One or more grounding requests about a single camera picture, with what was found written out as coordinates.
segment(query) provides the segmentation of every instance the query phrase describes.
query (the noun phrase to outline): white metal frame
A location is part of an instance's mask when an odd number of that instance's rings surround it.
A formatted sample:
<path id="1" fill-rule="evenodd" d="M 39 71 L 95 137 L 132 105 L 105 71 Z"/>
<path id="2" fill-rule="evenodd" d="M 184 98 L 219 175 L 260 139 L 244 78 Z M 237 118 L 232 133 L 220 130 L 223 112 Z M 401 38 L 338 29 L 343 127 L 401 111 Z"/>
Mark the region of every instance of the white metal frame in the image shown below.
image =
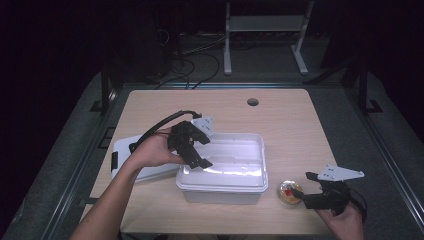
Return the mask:
<path id="1" fill-rule="evenodd" d="M 232 32 L 260 32 L 260 31 L 292 31 L 299 32 L 299 39 L 292 45 L 293 55 L 301 74 L 308 74 L 303 57 L 300 54 L 306 29 L 308 28 L 314 0 L 310 0 L 304 15 L 290 16 L 231 16 L 230 2 L 226 5 L 225 20 L 225 47 L 224 47 L 224 74 L 231 75 L 230 35 Z"/>

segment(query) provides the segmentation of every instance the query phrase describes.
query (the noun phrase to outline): wooden table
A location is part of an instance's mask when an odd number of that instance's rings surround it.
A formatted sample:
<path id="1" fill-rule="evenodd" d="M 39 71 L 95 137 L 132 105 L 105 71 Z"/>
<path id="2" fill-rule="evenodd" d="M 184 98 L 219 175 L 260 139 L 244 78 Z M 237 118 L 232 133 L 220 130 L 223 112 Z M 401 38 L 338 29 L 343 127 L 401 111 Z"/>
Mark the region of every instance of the wooden table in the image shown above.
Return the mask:
<path id="1" fill-rule="evenodd" d="M 250 106 L 255 98 L 259 105 Z M 284 180 L 299 183 L 306 194 L 319 184 L 306 171 L 336 164 L 307 91 L 302 89 L 229 89 L 134 91 L 119 120 L 112 144 L 91 192 L 100 197 L 111 181 L 113 143 L 139 135 L 163 118 L 193 110 L 212 116 L 215 132 L 258 133 L 265 142 L 269 188 L 256 205 L 186 202 L 175 177 L 136 184 L 121 225 L 123 232 L 204 234 L 325 234 L 327 228 L 303 203 L 287 205 L 277 195 Z M 172 126 L 187 115 L 170 122 Z"/>

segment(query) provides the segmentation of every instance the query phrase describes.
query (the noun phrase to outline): small round object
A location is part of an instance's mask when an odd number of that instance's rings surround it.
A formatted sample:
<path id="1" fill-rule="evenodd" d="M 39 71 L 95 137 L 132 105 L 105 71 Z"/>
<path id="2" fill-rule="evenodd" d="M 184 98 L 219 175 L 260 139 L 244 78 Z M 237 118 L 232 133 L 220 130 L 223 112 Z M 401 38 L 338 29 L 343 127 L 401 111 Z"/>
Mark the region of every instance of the small round object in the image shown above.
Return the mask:
<path id="1" fill-rule="evenodd" d="M 278 197 L 280 200 L 290 205 L 299 203 L 301 200 L 293 196 L 292 189 L 303 192 L 302 187 L 294 181 L 284 181 L 281 183 L 278 187 Z"/>

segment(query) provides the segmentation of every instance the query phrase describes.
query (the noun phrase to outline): hand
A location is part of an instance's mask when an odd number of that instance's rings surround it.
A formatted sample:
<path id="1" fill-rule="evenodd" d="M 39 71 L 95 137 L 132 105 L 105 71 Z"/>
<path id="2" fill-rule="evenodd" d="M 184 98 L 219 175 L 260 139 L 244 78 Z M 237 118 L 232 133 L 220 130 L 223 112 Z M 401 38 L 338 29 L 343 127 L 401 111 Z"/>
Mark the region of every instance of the hand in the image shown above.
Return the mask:
<path id="1" fill-rule="evenodd" d="M 362 216 L 357 207 L 349 202 L 340 215 L 328 210 L 315 210 L 337 239 L 364 239 Z"/>
<path id="2" fill-rule="evenodd" d="M 168 136 L 171 128 L 156 131 L 154 135 L 146 139 L 127 159 L 133 162 L 137 168 L 155 167 L 166 163 L 184 164 L 184 160 L 168 149 Z"/>

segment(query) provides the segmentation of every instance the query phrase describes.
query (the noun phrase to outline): white box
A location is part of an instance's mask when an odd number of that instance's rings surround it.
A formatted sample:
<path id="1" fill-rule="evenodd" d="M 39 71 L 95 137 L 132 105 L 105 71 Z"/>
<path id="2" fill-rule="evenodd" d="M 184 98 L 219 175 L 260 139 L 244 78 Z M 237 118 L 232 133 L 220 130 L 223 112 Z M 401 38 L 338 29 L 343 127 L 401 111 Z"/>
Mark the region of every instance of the white box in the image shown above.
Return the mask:
<path id="1" fill-rule="evenodd" d="M 177 185 L 188 202 L 256 204 L 268 188 L 264 142 L 250 133 L 215 133 L 206 145 L 195 143 L 212 167 L 181 165 Z"/>
<path id="2" fill-rule="evenodd" d="M 118 173 L 127 158 L 131 155 L 129 145 L 137 142 L 142 135 L 120 139 L 113 145 L 112 178 Z M 135 182 L 155 181 L 167 177 L 175 177 L 180 164 L 168 163 L 159 167 L 145 167 L 138 174 Z"/>

